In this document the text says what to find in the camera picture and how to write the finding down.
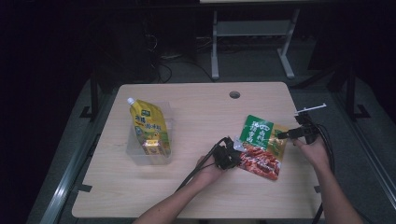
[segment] clear plastic container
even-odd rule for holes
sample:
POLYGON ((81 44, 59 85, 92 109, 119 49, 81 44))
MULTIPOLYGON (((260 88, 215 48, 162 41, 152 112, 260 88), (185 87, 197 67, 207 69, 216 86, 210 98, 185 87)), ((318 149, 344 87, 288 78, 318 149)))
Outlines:
POLYGON ((126 152, 132 158, 134 163, 136 163, 136 165, 166 165, 172 161, 172 109, 168 102, 158 102, 152 104, 159 106, 163 112, 163 117, 165 118, 166 129, 168 132, 171 154, 168 157, 165 157, 164 155, 147 155, 142 146, 140 146, 139 142, 137 141, 134 124, 131 122, 126 152))

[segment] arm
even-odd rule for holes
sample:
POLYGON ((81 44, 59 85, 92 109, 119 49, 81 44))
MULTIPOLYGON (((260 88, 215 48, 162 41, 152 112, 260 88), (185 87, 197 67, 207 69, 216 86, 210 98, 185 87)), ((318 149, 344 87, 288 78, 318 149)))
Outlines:
POLYGON ((155 204, 142 216, 140 216, 134 224, 139 223, 172 223, 183 208, 205 187, 215 182, 224 171, 220 170, 213 164, 215 160, 210 157, 203 165, 207 166, 201 170, 194 178, 182 189, 178 190, 168 198, 155 204))
POLYGON ((306 145, 293 139, 293 144, 300 148, 315 169, 326 223, 363 223, 332 174, 323 140, 318 137, 313 144, 306 145))

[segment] metal frame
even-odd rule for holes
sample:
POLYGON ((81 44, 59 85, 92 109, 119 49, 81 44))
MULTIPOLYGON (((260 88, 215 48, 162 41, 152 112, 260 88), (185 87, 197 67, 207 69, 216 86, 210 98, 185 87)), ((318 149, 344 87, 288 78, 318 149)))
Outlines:
POLYGON ((300 9, 294 9, 291 20, 284 21, 218 21, 218 12, 213 14, 212 78, 219 79, 218 36, 239 35, 283 35, 286 37, 282 49, 277 53, 287 78, 294 78, 289 60, 286 56, 300 9))
POLYGON ((91 119, 91 121, 94 121, 99 111, 98 82, 96 80, 96 76, 94 72, 91 73, 90 82, 91 82, 91 113, 88 113, 90 107, 85 106, 79 117, 83 119, 91 119))
MULTIPOLYGON (((112 106, 112 104, 108 103, 109 100, 110 95, 104 94, 101 101, 102 105, 112 106)), ((64 207, 64 203, 66 202, 67 197, 73 188, 75 179, 79 175, 79 168, 84 165, 84 162, 90 152, 92 143, 97 140, 97 134, 101 133, 103 130, 104 124, 103 122, 99 122, 99 120, 100 118, 106 116, 105 111, 107 110, 99 110, 96 116, 96 122, 90 122, 88 124, 84 134, 86 137, 82 142, 80 148, 76 148, 76 150, 74 151, 72 158, 67 165, 66 170, 64 171, 64 175, 52 196, 49 206, 47 207, 46 212, 41 218, 40 224, 56 223, 56 221, 58 220, 60 212, 64 207)))
POLYGON ((343 119, 346 121, 350 130, 355 134, 355 137, 360 142, 361 147, 363 148, 363 151, 366 154, 367 159, 369 160, 369 163, 375 173, 375 176, 378 179, 379 184, 388 196, 390 203, 396 209, 396 184, 393 182, 387 170, 384 168, 381 161, 376 156, 375 150, 368 142, 363 131, 359 127, 359 124, 356 121, 353 121, 350 115, 345 110, 346 105, 342 97, 339 95, 339 93, 335 92, 332 94, 332 98, 337 103, 337 106, 340 107, 343 119))

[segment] person's right hand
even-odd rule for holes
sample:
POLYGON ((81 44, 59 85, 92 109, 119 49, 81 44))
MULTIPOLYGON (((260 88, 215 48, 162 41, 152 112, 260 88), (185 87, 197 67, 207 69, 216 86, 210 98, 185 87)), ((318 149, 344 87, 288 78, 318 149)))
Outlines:
POLYGON ((330 169, 329 157, 327 156, 326 147, 323 139, 318 136, 317 140, 307 145, 299 139, 292 139, 292 142, 297 146, 314 166, 315 169, 326 168, 330 169))

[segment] white cap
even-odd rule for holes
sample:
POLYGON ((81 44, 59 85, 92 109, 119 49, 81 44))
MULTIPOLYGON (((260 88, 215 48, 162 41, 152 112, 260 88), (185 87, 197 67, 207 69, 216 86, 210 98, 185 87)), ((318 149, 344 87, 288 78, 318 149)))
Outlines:
POLYGON ((134 98, 128 98, 128 104, 132 105, 134 103, 134 98))
POLYGON ((241 152, 246 151, 242 141, 237 136, 233 140, 233 149, 235 149, 237 151, 241 151, 241 152))

